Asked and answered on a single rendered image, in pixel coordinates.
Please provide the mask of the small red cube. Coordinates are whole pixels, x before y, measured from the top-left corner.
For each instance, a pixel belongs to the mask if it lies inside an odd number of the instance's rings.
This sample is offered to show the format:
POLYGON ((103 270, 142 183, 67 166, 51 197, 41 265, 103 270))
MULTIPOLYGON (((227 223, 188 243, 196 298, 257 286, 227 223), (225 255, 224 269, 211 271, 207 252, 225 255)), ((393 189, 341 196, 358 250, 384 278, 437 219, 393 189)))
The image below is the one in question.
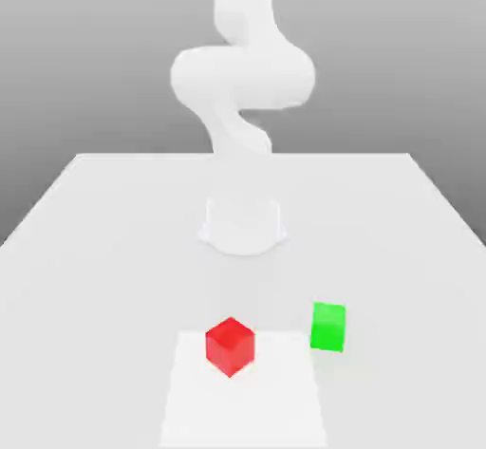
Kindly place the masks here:
POLYGON ((205 333, 206 359, 231 378, 254 360, 255 334, 233 317, 205 333))

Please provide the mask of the small green cube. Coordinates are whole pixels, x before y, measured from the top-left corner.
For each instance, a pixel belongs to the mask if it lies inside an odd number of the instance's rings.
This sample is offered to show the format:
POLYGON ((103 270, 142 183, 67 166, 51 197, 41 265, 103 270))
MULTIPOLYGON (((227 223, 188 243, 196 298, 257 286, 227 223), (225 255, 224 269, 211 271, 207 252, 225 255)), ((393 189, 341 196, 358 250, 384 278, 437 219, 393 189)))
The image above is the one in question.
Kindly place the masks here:
POLYGON ((316 302, 313 305, 310 347, 342 352, 346 339, 346 307, 316 302))

